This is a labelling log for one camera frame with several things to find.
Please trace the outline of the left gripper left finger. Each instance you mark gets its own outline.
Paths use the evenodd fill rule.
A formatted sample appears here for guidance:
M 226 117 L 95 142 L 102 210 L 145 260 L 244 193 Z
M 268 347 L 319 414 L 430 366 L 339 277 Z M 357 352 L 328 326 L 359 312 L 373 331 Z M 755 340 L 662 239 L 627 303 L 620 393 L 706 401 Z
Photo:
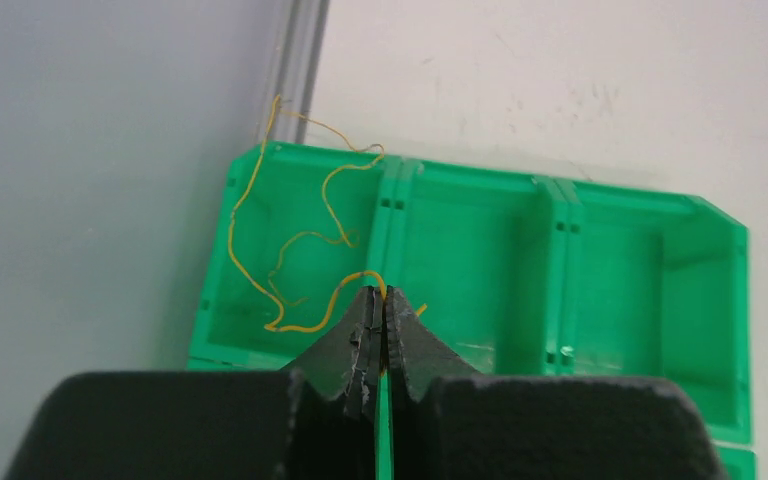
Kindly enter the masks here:
M 339 321 L 284 368 L 291 374 L 287 479 L 376 477 L 384 300 L 358 290 Z

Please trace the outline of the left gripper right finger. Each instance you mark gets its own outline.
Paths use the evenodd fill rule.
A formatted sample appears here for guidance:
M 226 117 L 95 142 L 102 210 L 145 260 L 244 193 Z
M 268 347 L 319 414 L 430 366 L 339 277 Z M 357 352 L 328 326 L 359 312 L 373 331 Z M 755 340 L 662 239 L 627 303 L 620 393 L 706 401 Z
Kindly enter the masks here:
M 385 326 L 393 477 L 443 479 L 440 421 L 433 383 L 478 372 L 422 324 L 404 291 L 388 287 Z

